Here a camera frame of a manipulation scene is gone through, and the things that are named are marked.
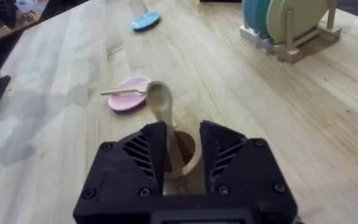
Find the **pink saucer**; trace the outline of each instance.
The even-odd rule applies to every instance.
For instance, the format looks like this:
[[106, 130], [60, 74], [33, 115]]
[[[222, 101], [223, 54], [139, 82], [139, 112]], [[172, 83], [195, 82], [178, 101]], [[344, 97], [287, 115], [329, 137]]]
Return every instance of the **pink saucer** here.
[[[118, 85], [118, 87], [135, 86], [148, 84], [151, 80], [147, 77], [128, 78]], [[146, 99], [146, 95], [140, 93], [122, 93], [109, 96], [109, 106], [115, 111], [126, 111], [135, 108]]]

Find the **wooden utensil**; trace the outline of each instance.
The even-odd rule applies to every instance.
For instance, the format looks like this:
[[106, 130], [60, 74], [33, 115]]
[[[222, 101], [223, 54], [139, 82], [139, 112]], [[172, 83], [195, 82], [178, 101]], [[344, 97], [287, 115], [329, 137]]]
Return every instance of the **wooden utensil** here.
[[169, 87], [162, 82], [150, 82], [147, 86], [146, 102], [157, 121], [164, 121], [167, 124], [167, 151], [172, 170], [182, 170], [185, 162], [174, 135], [172, 123], [173, 98]]
[[117, 87], [111, 90], [105, 90], [100, 93], [102, 96], [106, 95], [117, 95], [121, 93], [140, 93], [146, 94], [147, 84], [136, 85], [136, 86], [125, 86], [125, 87]]

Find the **wooden tabletop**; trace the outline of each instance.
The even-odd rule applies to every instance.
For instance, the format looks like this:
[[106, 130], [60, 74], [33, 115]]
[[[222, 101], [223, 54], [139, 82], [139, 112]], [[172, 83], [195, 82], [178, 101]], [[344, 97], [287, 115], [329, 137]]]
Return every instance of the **wooden tabletop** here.
[[[161, 23], [144, 33], [146, 11]], [[241, 39], [240, 4], [92, 0], [25, 31], [1, 74], [0, 223], [74, 223], [99, 144], [155, 121], [113, 113], [99, 91], [145, 75], [168, 84], [178, 129], [200, 146], [208, 119], [265, 138], [305, 223], [358, 223], [358, 17], [295, 65]], [[202, 191], [192, 180], [195, 190]]]

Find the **blue plate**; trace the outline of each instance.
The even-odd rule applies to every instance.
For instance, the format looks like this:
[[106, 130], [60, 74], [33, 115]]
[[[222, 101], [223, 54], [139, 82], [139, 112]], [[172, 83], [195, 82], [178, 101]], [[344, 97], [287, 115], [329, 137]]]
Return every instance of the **blue plate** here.
[[268, 38], [269, 33], [266, 27], [267, 10], [269, 9], [270, 0], [256, 0], [255, 13], [252, 16], [255, 21], [255, 30], [259, 31], [262, 39]]
[[134, 30], [144, 30], [154, 25], [160, 19], [160, 14], [157, 12], [148, 12], [144, 15], [136, 17], [132, 22]]
[[247, 21], [249, 27], [255, 29], [255, 5], [256, 0], [244, 0], [242, 5], [242, 13], [244, 20]]

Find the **blue saucer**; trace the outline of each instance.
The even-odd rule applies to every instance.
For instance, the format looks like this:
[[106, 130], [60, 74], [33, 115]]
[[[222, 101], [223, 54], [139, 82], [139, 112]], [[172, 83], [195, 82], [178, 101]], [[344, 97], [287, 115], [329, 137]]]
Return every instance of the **blue saucer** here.
[[137, 30], [145, 30], [154, 25], [160, 19], [160, 14], [157, 12], [148, 12], [141, 16], [136, 17], [132, 21], [132, 28]]

